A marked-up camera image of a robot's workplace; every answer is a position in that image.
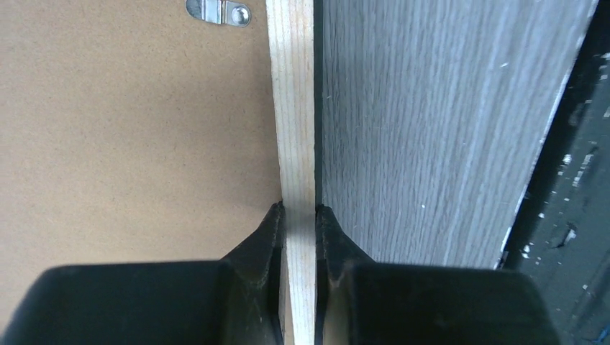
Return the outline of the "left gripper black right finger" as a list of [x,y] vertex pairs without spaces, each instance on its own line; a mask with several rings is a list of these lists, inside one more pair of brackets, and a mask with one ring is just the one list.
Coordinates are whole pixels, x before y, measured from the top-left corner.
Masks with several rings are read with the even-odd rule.
[[532,280],[508,270],[371,259],[316,214],[317,344],[559,344]]

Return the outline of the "black picture frame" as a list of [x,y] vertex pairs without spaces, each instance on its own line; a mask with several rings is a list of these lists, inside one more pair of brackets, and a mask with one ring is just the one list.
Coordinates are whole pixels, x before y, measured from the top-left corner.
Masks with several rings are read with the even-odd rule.
[[314,341],[314,5],[1,3],[1,325],[48,267],[219,257],[288,212],[280,320]]

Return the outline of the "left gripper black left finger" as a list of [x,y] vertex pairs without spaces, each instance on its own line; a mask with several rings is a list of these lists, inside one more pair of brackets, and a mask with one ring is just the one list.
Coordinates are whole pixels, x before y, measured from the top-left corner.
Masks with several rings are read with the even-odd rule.
[[3,344],[282,344],[278,317],[285,211],[223,258],[80,264],[44,271]]

